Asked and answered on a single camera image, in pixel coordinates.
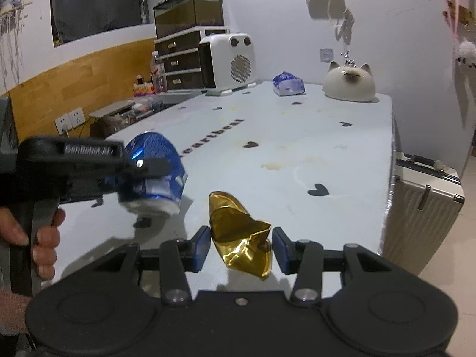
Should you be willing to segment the person left hand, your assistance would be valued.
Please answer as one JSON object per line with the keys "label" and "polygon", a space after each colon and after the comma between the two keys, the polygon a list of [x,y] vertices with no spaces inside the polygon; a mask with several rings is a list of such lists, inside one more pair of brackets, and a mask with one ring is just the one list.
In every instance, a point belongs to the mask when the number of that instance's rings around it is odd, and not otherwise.
{"label": "person left hand", "polygon": [[[54,265],[57,261],[56,248],[60,244],[59,226],[65,220],[65,211],[58,209],[52,220],[52,226],[42,226],[37,231],[32,248],[32,260],[39,278],[50,281],[55,275]],[[27,246],[29,238],[7,208],[1,208],[1,237],[8,243]]]}

